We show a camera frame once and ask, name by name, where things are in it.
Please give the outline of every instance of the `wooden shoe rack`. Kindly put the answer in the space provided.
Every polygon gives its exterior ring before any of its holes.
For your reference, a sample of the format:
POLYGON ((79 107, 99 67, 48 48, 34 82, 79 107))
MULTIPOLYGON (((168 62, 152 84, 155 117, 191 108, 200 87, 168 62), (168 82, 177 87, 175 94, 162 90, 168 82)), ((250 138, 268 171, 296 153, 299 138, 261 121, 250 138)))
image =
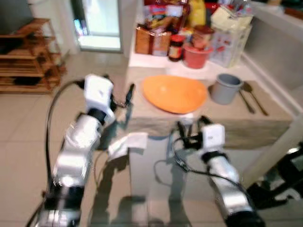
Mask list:
POLYGON ((60 85, 65 67, 49 19, 36 18, 14 34, 0 35, 0 42, 18 43, 0 53, 1 93, 51 93, 60 85))

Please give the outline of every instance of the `glass door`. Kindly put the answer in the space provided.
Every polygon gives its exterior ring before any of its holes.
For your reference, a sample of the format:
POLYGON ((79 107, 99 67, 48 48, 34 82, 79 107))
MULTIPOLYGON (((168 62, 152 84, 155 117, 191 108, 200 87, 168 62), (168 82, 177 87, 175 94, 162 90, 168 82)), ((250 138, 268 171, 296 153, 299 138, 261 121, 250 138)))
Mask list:
POLYGON ((118 0, 71 0, 81 49, 121 52, 118 0))

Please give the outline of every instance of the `food package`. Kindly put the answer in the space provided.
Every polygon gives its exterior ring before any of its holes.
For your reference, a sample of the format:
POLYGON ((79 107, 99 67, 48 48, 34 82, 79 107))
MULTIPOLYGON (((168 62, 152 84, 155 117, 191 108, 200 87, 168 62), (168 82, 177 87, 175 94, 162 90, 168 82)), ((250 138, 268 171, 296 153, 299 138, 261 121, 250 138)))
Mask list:
POLYGON ((213 34, 214 30, 212 28, 205 25, 196 25, 192 38, 193 46, 199 50, 209 49, 213 34))
POLYGON ((171 32, 162 32, 161 29, 151 32, 143 25, 138 25, 136 28, 135 52, 167 56, 170 36, 171 32))
POLYGON ((206 8, 203 0, 190 0, 190 14, 188 15, 188 26, 206 24, 206 8))
POLYGON ((178 33, 189 13, 188 0, 144 0, 145 24, 149 29, 161 27, 178 33))
POLYGON ((220 6, 211 16, 212 26, 223 31, 240 31, 249 27, 253 15, 237 16, 224 6, 220 6))

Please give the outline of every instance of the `metal spoon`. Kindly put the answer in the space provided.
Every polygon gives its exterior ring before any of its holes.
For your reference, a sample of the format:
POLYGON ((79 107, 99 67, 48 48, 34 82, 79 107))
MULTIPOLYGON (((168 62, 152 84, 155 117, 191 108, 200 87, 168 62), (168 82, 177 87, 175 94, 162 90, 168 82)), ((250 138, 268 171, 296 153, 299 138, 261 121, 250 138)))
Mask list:
POLYGON ((244 95, 242 94, 241 90, 239 90, 240 96, 242 97, 248 111, 252 114, 255 114, 255 110, 254 108, 252 108, 252 106, 247 102, 246 98, 244 97, 244 95))
POLYGON ((269 116, 268 112, 263 108, 263 106, 260 104, 260 102, 257 100, 256 96, 253 93, 253 88, 252 86, 248 83, 248 82, 244 82, 242 89, 244 91, 247 91, 251 94, 252 98, 255 100, 255 102, 257 103, 257 105, 259 106, 261 112, 265 115, 265 116, 269 116))

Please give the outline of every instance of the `black cable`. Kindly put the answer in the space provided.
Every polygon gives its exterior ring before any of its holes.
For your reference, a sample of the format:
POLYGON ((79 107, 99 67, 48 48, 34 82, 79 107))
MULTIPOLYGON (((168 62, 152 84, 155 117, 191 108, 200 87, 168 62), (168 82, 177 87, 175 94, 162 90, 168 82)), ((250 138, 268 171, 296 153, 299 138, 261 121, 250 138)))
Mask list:
POLYGON ((31 224, 33 223, 36 215, 40 212, 42 205, 43 205, 44 201, 42 201, 39 206, 36 208, 36 210, 33 212, 32 216, 30 217, 30 219, 28 220, 26 227, 30 227, 31 224))
POLYGON ((51 105, 48 108, 47 111, 47 118, 46 118, 46 126, 45 126, 45 159, 46 159, 46 172, 47 172, 47 185, 48 188, 51 185, 52 182, 52 170, 51 170, 51 161, 50 161, 50 154, 49 154, 49 136, 50 136, 50 127, 52 122, 52 115, 53 115, 53 108, 58 101, 60 95, 62 92, 68 88, 69 86, 77 84, 80 87, 80 81, 78 80, 72 80, 64 84, 59 91, 56 93, 55 97, 52 100, 51 105))
POLYGON ((224 177, 224 176, 220 176, 220 175, 217 175, 217 174, 211 174, 209 172, 205 172, 205 171, 198 171, 198 170, 195 170, 195 169, 192 169, 190 166, 187 165, 186 161, 184 161, 183 159, 180 158, 180 156, 178 155, 177 153, 177 150, 175 149, 175 145, 178 141, 182 140, 182 138, 177 138, 176 140, 174 140, 174 142, 172 143, 172 151, 174 152, 174 155, 175 155, 175 160, 176 160, 176 163, 185 171, 185 172, 189 172, 189 173, 194 173, 194 174, 200 174, 200 175, 206 175, 206 176, 209 176, 209 177, 217 177, 217 178, 221 178, 221 179, 224 179, 228 182, 230 182, 233 186, 237 187, 241 192, 243 192, 245 194, 245 196, 247 197, 247 200, 248 202, 250 203, 250 205, 252 206, 252 208, 254 210, 257 210, 254 206, 254 203, 252 202, 252 199, 250 197, 250 195, 247 193, 246 189, 238 182, 235 182, 227 177, 224 177))

